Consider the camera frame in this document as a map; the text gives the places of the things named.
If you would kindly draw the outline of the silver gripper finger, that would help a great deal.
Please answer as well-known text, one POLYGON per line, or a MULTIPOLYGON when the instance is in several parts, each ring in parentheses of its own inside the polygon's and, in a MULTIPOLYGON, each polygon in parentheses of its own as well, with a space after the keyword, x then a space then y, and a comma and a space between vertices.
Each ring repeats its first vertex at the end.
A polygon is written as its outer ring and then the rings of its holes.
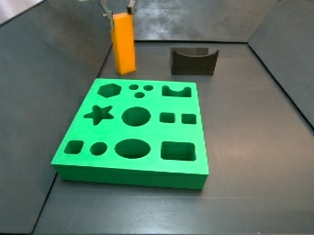
POLYGON ((107 0, 99 0, 99 4, 102 9, 104 10, 103 16, 110 20, 111 29, 114 29, 112 11, 107 7, 107 0))
POLYGON ((135 5, 136 5, 136 0, 130 0, 130 1, 128 1, 128 5, 127 5, 127 13, 128 13, 130 15, 135 15, 135 12, 136 12, 136 7, 135 7, 135 5))

